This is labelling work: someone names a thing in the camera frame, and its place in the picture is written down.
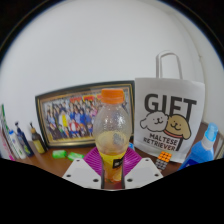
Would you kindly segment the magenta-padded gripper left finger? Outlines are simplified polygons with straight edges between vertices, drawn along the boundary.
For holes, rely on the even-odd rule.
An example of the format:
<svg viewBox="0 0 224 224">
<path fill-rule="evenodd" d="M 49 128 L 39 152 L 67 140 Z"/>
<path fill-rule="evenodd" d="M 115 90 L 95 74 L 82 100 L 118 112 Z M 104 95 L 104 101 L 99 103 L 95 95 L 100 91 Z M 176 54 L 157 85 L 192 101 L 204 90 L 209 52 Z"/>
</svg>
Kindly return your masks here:
<svg viewBox="0 0 224 224">
<path fill-rule="evenodd" d="M 63 175 L 63 179 L 84 188 L 102 188 L 102 160 L 97 148 L 83 158 L 76 158 Z"/>
</svg>

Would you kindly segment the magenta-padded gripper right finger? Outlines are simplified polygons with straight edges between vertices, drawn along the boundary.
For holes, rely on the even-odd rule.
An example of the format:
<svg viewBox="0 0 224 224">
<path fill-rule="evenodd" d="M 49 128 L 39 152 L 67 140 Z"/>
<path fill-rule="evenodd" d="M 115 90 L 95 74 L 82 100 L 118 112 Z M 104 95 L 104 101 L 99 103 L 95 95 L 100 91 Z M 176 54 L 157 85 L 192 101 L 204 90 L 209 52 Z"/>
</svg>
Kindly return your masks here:
<svg viewBox="0 0 224 224">
<path fill-rule="evenodd" d="M 128 148 L 123 158 L 122 187 L 135 189 L 161 179 L 163 175 L 153 161 L 142 158 L 132 148 Z"/>
</svg>

